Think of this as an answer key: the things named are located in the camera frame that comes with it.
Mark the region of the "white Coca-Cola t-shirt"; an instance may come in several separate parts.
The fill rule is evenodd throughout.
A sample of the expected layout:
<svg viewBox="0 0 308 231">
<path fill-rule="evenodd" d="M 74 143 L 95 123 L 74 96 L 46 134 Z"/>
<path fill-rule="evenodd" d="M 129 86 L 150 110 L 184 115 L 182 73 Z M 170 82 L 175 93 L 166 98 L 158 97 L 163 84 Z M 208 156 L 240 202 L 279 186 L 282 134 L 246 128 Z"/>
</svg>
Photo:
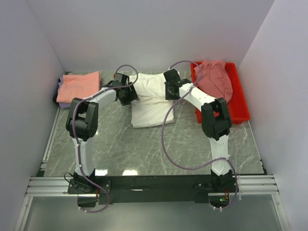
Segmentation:
<svg viewBox="0 0 308 231">
<path fill-rule="evenodd" d="M 129 78 L 136 82 L 133 86 L 139 98 L 131 103 L 132 126 L 148 128 L 161 126 L 163 123 L 173 123 L 173 111 L 165 118 L 173 101 L 166 100 L 164 75 L 162 73 L 154 75 L 139 73 Z"/>
</svg>

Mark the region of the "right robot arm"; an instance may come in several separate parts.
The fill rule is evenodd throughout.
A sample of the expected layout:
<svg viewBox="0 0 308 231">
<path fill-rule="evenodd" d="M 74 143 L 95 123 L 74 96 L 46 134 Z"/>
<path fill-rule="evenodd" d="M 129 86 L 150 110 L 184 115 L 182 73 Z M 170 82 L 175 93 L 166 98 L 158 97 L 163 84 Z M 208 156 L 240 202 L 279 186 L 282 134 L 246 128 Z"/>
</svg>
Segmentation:
<svg viewBox="0 0 308 231">
<path fill-rule="evenodd" d="M 224 98 L 214 98 L 198 89 L 188 79 L 181 79 L 175 69 L 163 73 L 165 78 L 165 97 L 178 104 L 188 101 L 202 114 L 202 130 L 209 138 L 212 161 L 198 170 L 211 165 L 211 186 L 213 190 L 222 192 L 232 179 L 233 168 L 229 163 L 228 139 L 232 127 L 231 116 Z"/>
</svg>

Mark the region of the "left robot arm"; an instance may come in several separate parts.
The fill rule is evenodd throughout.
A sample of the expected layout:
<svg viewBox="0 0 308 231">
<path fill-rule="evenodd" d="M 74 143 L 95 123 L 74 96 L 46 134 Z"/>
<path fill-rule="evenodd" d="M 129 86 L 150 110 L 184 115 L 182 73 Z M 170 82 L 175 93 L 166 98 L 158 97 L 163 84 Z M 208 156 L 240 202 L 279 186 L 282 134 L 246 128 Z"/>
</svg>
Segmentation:
<svg viewBox="0 0 308 231">
<path fill-rule="evenodd" d="M 90 176 L 95 172 L 92 138 L 96 135 L 98 128 L 99 110 L 116 101 L 119 101 L 122 106 L 127 106 L 138 99 L 129 76 L 115 73 L 114 79 L 95 94 L 84 99 L 72 100 L 65 127 L 75 146 L 75 173 L 85 176 L 79 182 L 79 188 L 84 193 L 91 193 L 96 189 L 96 181 Z"/>
</svg>

